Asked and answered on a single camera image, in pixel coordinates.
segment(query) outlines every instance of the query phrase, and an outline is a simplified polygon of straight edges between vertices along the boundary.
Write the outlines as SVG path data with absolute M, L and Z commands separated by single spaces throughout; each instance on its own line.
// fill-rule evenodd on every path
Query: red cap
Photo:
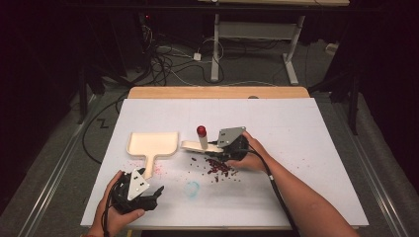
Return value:
M 197 127 L 197 134 L 198 134 L 199 137 L 206 136 L 207 135 L 206 128 L 204 126 L 202 126 L 202 125 L 198 126 Z

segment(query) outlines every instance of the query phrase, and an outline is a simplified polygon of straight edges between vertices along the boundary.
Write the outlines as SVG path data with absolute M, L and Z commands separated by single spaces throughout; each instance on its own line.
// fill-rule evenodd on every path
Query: dark background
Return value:
M 372 115 L 418 190 L 419 8 L 413 0 L 351 1 L 352 8 L 375 6 L 383 6 L 382 14 L 309 16 L 300 41 L 340 42 L 325 80 L 348 67 L 361 72 L 361 92 Z M 84 13 L 63 9 L 50 0 L 13 1 L 2 3 L 0 9 L 3 210 L 49 134 L 70 110 L 70 100 L 78 90 L 80 67 L 93 63 L 124 76 L 127 68 L 143 63 L 144 58 L 138 56 L 142 51 L 141 37 L 133 13 L 92 13 L 86 18 Z M 156 32 L 190 46 L 200 45 L 203 37 L 212 33 L 212 15 L 173 12 L 149 16 L 149 24 Z M 266 16 L 263 20 L 293 18 Z M 97 83 L 100 73 L 90 75 L 90 85 Z M 339 82 L 329 89 L 338 87 Z

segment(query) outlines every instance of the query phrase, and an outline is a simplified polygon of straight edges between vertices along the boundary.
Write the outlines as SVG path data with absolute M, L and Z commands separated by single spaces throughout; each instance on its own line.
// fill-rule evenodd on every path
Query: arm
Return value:
M 248 132 L 243 135 L 267 163 L 295 224 L 303 236 L 358 236 L 342 215 L 324 197 L 277 162 L 262 144 Z M 252 153 L 241 161 L 227 165 L 265 171 L 263 163 Z
M 102 229 L 102 214 L 105 211 L 106 201 L 111 191 L 112 185 L 120 178 L 122 171 L 118 171 L 111 181 L 106 186 L 104 196 L 99 201 L 98 207 L 95 213 L 95 219 L 93 220 L 92 227 L 89 230 L 88 236 L 101 237 L 104 236 L 104 230 Z M 134 210 L 127 214 L 119 214 L 117 210 L 110 207 L 108 210 L 108 231 L 110 236 L 115 236 L 120 232 L 126 225 L 140 218 L 145 211 L 143 209 Z

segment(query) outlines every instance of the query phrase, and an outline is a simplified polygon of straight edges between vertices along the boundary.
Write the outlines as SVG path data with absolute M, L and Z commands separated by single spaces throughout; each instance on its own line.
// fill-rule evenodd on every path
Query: wooden table edge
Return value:
M 133 87 L 129 99 L 310 98 L 303 87 Z

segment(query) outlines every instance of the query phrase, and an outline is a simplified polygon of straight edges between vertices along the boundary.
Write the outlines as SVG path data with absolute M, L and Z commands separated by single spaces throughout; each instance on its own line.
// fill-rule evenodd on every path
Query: human hand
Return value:
M 107 198 L 111 191 L 112 186 L 120 176 L 123 174 L 122 171 L 118 171 L 111 181 L 108 183 L 104 196 L 99 201 L 98 207 L 96 208 L 95 219 L 93 220 L 92 227 L 89 230 L 88 235 L 93 235 L 96 237 L 104 236 L 104 230 L 102 228 L 102 215 L 104 214 L 106 208 Z M 137 209 L 127 214 L 120 214 L 116 209 L 110 207 L 108 210 L 108 231 L 110 236 L 115 236 L 118 232 L 120 232 L 126 225 L 130 224 L 131 222 L 139 219 L 142 215 L 144 215 L 145 211 L 143 209 Z
M 264 159 L 273 159 L 263 147 L 263 145 L 257 139 L 253 138 L 249 132 L 243 131 L 242 135 L 249 141 L 249 145 L 252 150 L 259 153 Z M 225 164 L 235 168 L 247 168 L 251 170 L 266 172 L 266 169 L 260 158 L 256 154 L 250 152 L 248 152 L 241 161 L 228 160 L 225 162 Z

